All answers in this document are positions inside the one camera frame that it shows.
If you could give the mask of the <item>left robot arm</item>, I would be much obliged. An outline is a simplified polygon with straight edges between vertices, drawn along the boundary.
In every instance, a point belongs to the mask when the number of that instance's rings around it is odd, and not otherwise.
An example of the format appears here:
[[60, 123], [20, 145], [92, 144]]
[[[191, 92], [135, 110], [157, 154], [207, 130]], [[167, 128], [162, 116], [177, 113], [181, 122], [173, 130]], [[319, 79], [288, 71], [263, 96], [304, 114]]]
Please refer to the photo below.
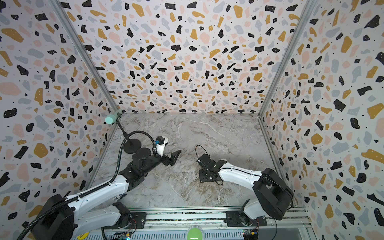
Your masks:
[[113, 197], [126, 195], [158, 165], [173, 166], [180, 153], [159, 155], [156, 151], [141, 148], [112, 182], [107, 181], [68, 198], [59, 194], [49, 198], [44, 212], [38, 215], [38, 222], [31, 229], [32, 235], [37, 240], [70, 240], [98, 228], [124, 228], [133, 224], [135, 219], [131, 211], [121, 202], [97, 211], [94, 208]]

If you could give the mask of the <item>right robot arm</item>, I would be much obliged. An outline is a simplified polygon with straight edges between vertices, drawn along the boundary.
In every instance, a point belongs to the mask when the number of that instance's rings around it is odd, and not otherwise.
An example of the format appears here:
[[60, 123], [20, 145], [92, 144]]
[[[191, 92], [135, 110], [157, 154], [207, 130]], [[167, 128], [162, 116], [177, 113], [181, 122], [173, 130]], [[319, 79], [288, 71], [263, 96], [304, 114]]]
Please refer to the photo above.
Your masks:
[[255, 199], [247, 200], [235, 213], [235, 217], [230, 217], [233, 224], [250, 226], [254, 220], [263, 216], [281, 221], [293, 202], [293, 191], [273, 169], [247, 170], [234, 166], [225, 159], [214, 161], [208, 154], [201, 155], [197, 163], [201, 167], [201, 183], [214, 182], [219, 185], [229, 182], [255, 193]]

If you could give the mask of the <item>microphone on black stand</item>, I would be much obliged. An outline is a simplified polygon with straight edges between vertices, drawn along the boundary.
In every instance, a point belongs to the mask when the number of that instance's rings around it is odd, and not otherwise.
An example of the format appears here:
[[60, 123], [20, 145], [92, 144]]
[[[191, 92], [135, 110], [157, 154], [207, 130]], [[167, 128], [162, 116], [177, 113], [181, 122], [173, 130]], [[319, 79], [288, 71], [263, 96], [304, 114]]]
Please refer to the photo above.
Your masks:
[[[128, 133], [124, 130], [124, 128], [120, 123], [120, 118], [122, 114], [123, 114], [122, 110], [118, 110], [112, 114], [109, 114], [106, 116], [105, 122], [110, 125], [117, 124], [120, 130], [122, 131], [123, 136], [126, 138], [128, 136]], [[123, 145], [123, 149], [127, 154], [134, 154], [137, 152], [138, 149], [141, 148], [141, 146], [142, 146], [142, 143], [140, 140], [127, 138], [127, 141]]]

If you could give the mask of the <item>green push button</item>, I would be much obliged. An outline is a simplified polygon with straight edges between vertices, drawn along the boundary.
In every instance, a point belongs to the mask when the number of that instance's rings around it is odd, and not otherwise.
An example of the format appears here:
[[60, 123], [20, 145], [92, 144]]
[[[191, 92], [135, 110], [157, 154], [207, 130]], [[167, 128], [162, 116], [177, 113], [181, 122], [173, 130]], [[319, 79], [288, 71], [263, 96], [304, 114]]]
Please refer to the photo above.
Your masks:
[[199, 226], [192, 226], [187, 230], [186, 240], [204, 240], [204, 232]]

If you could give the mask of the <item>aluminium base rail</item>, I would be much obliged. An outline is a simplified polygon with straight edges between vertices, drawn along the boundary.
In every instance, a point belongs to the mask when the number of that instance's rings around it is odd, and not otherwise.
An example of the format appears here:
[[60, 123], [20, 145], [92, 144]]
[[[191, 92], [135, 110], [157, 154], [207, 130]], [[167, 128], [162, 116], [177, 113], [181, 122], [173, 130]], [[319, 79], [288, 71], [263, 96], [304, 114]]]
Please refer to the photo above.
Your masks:
[[102, 227], [86, 240], [185, 240], [187, 230], [199, 226], [204, 240], [315, 240], [303, 208], [289, 209], [281, 221], [260, 217], [251, 226], [233, 224], [239, 207], [132, 208], [135, 222], [124, 228]]

